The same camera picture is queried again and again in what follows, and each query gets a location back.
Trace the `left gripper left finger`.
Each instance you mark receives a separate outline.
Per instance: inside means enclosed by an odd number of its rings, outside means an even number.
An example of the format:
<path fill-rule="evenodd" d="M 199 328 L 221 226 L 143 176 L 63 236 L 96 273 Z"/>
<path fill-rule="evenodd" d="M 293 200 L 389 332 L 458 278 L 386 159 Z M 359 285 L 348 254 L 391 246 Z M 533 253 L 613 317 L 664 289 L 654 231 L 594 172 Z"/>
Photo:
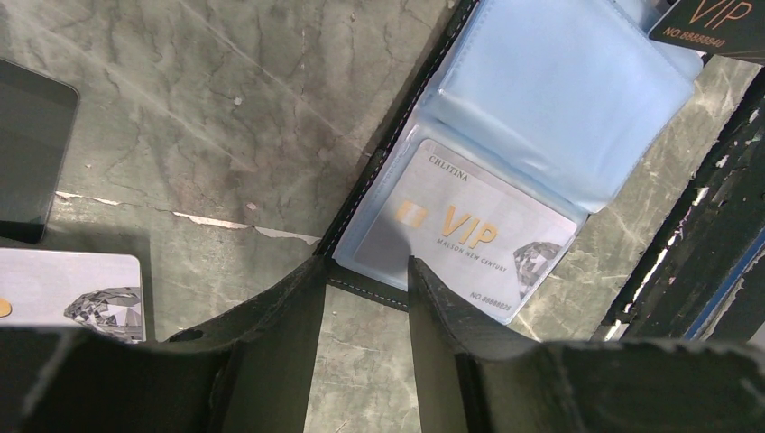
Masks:
<path fill-rule="evenodd" d="M 300 432 L 324 312 L 313 256 L 163 342 L 83 327 L 3 327 L 4 432 Z"/>

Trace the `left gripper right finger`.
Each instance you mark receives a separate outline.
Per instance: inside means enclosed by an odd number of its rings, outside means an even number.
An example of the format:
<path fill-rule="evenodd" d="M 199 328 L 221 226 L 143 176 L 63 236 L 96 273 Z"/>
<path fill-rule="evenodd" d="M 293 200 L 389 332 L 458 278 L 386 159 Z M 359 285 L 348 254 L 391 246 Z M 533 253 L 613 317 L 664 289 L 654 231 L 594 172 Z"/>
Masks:
<path fill-rule="evenodd" d="M 764 353 L 752 345 L 538 342 L 461 298 L 416 257 L 408 296 L 425 432 L 764 429 Z"/>

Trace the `silver VIP credit card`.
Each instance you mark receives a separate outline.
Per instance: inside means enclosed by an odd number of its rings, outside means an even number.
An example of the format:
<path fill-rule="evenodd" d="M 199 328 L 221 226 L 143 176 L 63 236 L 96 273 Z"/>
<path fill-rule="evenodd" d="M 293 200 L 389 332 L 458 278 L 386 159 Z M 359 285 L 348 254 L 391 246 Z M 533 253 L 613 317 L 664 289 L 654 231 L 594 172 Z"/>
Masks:
<path fill-rule="evenodd" d="M 424 140 L 350 258 L 407 288 L 420 258 L 454 292 L 507 325 L 570 244 L 576 223 L 446 146 Z"/>

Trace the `black leather card holder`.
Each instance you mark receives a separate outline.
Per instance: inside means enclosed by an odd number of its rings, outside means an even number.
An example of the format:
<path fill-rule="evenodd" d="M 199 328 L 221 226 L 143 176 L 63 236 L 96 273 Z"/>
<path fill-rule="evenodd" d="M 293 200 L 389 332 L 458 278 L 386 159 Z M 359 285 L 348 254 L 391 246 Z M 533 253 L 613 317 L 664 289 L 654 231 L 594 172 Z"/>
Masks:
<path fill-rule="evenodd" d="M 670 3 L 459 2 L 319 245 L 330 284 L 407 309 L 408 263 L 402 290 L 350 255 L 426 139 L 576 223 L 541 284 L 693 94 L 698 53 L 649 37 Z"/>

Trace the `black VIP credit card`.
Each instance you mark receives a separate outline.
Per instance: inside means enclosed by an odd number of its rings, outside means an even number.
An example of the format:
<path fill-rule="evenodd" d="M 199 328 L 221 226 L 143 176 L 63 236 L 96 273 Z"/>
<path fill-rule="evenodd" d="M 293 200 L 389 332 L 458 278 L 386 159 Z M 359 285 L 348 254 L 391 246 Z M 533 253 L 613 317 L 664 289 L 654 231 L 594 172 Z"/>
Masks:
<path fill-rule="evenodd" d="M 680 0 L 649 31 L 659 41 L 764 64 L 764 0 Z"/>

